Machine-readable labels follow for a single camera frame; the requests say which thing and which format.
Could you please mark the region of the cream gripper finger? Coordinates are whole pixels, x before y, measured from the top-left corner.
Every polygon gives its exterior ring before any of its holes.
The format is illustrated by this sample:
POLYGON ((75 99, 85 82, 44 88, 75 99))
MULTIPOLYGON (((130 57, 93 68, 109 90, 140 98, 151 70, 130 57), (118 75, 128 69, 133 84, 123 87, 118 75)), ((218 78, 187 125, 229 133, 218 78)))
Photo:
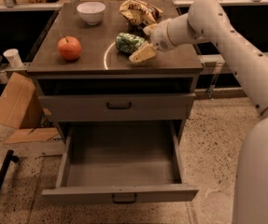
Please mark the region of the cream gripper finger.
POLYGON ((149 42, 143 43, 130 57, 131 63, 141 63, 156 55, 156 48, 149 42))
POLYGON ((156 27, 157 27, 157 23, 148 25, 143 28, 143 32, 145 35, 151 36, 152 32, 156 29, 156 27))

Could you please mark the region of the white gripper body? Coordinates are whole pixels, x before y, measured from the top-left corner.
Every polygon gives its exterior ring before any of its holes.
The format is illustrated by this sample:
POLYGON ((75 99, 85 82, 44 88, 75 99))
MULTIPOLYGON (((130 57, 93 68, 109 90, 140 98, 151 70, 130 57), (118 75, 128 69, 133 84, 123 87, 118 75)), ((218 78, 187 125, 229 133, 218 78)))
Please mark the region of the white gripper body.
POLYGON ((150 28, 150 41, 160 51, 169 51, 175 48, 168 34, 169 20, 161 21, 150 28))

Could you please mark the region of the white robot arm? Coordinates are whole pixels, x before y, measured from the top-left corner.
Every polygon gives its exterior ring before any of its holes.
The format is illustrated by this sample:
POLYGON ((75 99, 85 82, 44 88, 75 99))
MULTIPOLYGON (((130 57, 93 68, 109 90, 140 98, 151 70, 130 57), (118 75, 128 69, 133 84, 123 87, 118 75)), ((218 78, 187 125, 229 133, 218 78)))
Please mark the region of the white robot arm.
POLYGON ((268 57, 231 25, 217 0, 195 0, 185 15, 144 29, 149 41, 130 56, 141 63, 157 51, 210 42, 219 51, 261 116, 239 153, 233 224, 268 224, 268 57))

